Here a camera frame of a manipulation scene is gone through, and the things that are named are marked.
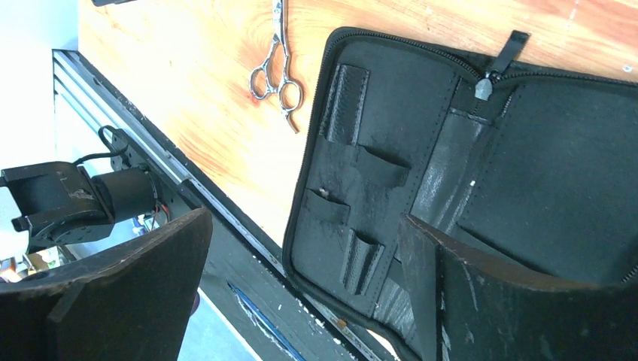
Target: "silver scissors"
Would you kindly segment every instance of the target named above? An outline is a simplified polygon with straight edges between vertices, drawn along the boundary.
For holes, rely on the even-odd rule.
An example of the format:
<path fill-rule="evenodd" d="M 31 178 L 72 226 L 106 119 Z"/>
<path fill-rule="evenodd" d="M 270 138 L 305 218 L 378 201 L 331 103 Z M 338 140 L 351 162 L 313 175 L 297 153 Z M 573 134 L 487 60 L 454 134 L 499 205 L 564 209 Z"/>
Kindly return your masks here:
<path fill-rule="evenodd" d="M 253 96 L 259 100 L 265 99 L 267 96 L 273 93 L 277 93 L 279 96 L 279 108 L 281 109 L 281 115 L 286 118 L 288 124 L 293 129 L 295 133 L 299 132 L 295 124 L 290 118 L 290 113 L 294 112 L 302 103 L 303 100 L 303 92 L 299 83 L 294 80 L 291 80 L 288 77 L 288 65 L 290 64 L 290 51 L 288 50 L 288 40 L 286 39 L 286 0 L 272 0 L 272 25 L 275 27 L 275 34 L 272 36 L 272 43 L 270 44 L 270 50 L 268 50 L 268 54 L 266 55 L 266 59 L 261 63 L 261 65 L 257 66 L 251 72 L 251 80 L 250 80 L 250 88 Z M 284 70 L 281 75 L 281 80 L 279 81 L 279 85 L 275 88 L 271 83 L 271 77 L 269 73 L 271 70 L 271 61 L 275 55 L 275 49 L 277 45 L 281 44 L 284 47 Z M 259 74 L 260 71 L 263 71 L 266 76 L 266 92 L 263 94 L 257 93 L 255 89 L 255 78 Z M 297 99 L 297 103 L 294 106 L 287 107 L 284 103 L 284 89 L 288 85 L 293 85 L 297 88 L 299 92 L 299 98 Z"/>

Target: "wood grain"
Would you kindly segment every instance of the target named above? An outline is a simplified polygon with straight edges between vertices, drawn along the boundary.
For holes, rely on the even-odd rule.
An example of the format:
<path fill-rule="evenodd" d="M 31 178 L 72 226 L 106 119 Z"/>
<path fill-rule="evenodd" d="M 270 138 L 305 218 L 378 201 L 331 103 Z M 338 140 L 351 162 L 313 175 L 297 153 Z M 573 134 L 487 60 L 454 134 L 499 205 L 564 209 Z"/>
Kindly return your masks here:
<path fill-rule="evenodd" d="M 80 1 L 80 52 L 279 244 L 305 134 L 248 75 L 272 38 L 266 0 Z M 307 130 L 329 33 L 359 26 L 495 55 L 513 29 L 532 38 L 520 60 L 638 81 L 638 2 L 630 0 L 289 0 L 290 77 L 305 92 Z M 274 69 L 281 67 L 281 54 Z"/>

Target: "white surface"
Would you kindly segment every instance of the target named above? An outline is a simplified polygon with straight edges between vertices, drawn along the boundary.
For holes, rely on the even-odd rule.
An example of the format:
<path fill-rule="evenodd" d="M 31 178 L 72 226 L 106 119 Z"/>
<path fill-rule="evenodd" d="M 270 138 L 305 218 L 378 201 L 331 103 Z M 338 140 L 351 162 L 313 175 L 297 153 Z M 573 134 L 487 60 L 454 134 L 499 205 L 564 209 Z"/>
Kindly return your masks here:
<path fill-rule="evenodd" d="M 51 49 L 77 49 L 77 0 L 0 0 L 0 169 L 54 160 Z M 26 249 L 0 193 L 0 257 Z"/>

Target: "leather case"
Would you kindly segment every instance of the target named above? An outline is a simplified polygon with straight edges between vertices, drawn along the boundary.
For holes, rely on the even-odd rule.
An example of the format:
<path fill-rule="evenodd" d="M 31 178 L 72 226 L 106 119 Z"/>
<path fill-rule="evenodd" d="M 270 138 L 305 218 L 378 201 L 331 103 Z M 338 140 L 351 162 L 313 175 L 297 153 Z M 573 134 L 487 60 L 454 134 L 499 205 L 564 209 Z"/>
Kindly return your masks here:
<path fill-rule="evenodd" d="M 402 359 L 638 357 L 638 86 L 528 38 L 327 41 L 284 267 Z"/>

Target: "zipper pull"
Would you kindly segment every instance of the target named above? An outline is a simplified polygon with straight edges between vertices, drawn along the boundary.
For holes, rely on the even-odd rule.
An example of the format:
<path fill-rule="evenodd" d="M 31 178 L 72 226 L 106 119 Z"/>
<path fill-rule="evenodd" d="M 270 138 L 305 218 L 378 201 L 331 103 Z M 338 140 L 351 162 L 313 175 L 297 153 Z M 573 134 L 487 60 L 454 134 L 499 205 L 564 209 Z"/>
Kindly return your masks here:
<path fill-rule="evenodd" d="M 485 77 L 478 81 L 474 88 L 474 96 L 481 100 L 488 100 L 494 90 L 493 85 L 498 81 L 505 70 L 514 61 L 516 56 L 523 50 L 530 35 L 526 32 L 514 30 L 509 36 L 505 47 L 500 51 L 497 58 L 492 63 L 490 70 L 485 73 Z"/>

